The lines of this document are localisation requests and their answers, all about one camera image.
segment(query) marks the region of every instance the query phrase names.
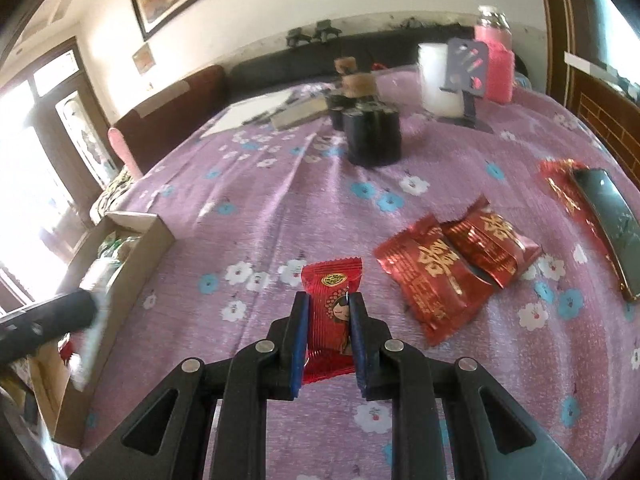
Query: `sheet of paper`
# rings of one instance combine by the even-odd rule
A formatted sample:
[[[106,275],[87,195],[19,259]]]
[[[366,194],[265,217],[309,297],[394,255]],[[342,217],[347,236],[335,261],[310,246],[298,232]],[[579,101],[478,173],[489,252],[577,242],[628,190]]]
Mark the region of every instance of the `sheet of paper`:
[[[282,106],[291,96],[291,92],[291,90],[282,90],[232,104],[226,110],[225,114],[218,119],[216,124],[204,132],[200,138],[203,139],[204,137],[232,128],[239,128],[243,122],[252,117]]]

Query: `smartphone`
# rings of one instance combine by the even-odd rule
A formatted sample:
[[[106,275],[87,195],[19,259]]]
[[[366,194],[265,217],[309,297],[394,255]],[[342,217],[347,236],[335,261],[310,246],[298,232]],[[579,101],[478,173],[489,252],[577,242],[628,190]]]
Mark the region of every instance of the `smartphone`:
[[[640,224],[605,170],[572,170],[613,253],[629,301],[640,300]]]

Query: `open cardboard box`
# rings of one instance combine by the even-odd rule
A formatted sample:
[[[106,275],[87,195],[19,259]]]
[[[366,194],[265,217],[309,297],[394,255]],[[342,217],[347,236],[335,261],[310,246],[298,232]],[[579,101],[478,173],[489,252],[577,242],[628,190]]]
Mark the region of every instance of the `open cardboard box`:
[[[69,370],[58,354],[56,342],[42,346],[37,355],[29,358],[31,380],[42,418],[52,439],[69,447],[81,446],[95,389],[118,331],[136,303],[142,287],[174,242],[171,231],[157,215],[107,213],[82,242],[69,264],[58,293],[78,288],[97,257],[98,247],[114,231],[121,238],[136,234],[142,236],[111,284],[111,311],[84,390],[76,389],[71,381]]]

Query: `pink bottle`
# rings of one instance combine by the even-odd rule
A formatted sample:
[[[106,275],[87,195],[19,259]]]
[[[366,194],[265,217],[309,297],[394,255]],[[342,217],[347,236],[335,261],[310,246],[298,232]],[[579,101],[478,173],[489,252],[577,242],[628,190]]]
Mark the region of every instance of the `pink bottle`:
[[[489,46],[485,99],[507,104],[513,98],[515,54],[511,50],[511,31],[504,14],[496,7],[478,7],[480,15],[474,27],[476,40]]]

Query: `yellow logo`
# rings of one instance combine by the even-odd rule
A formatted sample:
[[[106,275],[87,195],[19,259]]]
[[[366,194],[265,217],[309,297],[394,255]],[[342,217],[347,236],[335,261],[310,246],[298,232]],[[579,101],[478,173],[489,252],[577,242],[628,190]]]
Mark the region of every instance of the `yellow logo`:
[[[322,279],[322,282],[326,286],[336,286],[340,285],[344,281],[346,281],[347,276],[345,274],[341,274],[340,272],[334,272],[333,274],[329,274]]]

